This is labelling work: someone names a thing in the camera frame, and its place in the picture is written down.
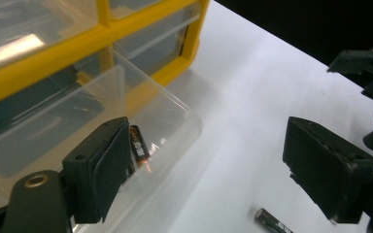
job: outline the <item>clear plastic drawer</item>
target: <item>clear plastic drawer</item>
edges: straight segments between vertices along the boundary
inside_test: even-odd
[[[95,0],[0,0],[0,65],[96,23]]]
[[[110,0],[111,15],[119,19],[141,11],[161,0]]]
[[[67,75],[51,76],[53,86],[63,84],[67,90],[0,131],[0,207],[7,204],[17,180],[40,170],[60,171],[62,159],[109,119],[128,117],[138,125],[151,154],[126,188],[153,189],[199,136],[197,114],[116,52],[114,60],[116,65],[102,72],[94,55],[77,63],[71,68],[77,71],[76,82]],[[129,208],[132,199],[126,202]]]
[[[116,50],[148,75],[177,58],[187,27],[200,17],[198,3],[186,7],[153,25],[115,43]]]

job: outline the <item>aa battery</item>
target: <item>aa battery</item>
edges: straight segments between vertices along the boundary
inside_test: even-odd
[[[148,151],[147,145],[145,144],[144,138],[142,137],[141,131],[137,125],[129,126],[129,136],[131,141],[132,153],[138,167],[148,162],[151,157]]]
[[[274,216],[269,214],[265,209],[261,208],[256,212],[255,220],[260,221],[262,224],[267,226],[271,232],[274,233],[293,233],[289,228],[283,225],[282,222],[278,221]]]

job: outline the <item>battery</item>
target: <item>battery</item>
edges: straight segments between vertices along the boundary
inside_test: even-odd
[[[148,151],[147,145],[137,125],[129,126],[129,136],[131,139],[132,153],[138,167],[140,167],[148,162],[148,159],[151,157],[150,152]]]
[[[262,224],[267,226],[271,232],[274,233],[293,233],[293,231],[289,230],[282,222],[278,221],[274,216],[269,214],[269,212],[265,211],[265,209],[261,208],[255,214],[255,220],[260,221]]]

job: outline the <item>yellow storage drawer cabinet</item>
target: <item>yellow storage drawer cabinet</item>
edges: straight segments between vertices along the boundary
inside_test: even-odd
[[[121,188],[119,213],[111,213],[133,220],[157,188],[150,183],[200,134],[199,116],[161,86],[193,61],[208,4],[0,0],[0,208],[17,180],[60,171],[97,126],[128,117],[152,155]]]

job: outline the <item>dark background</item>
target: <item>dark background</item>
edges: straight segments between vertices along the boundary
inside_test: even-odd
[[[323,64],[373,46],[373,0],[217,0]],[[368,77],[348,76],[366,86]]]

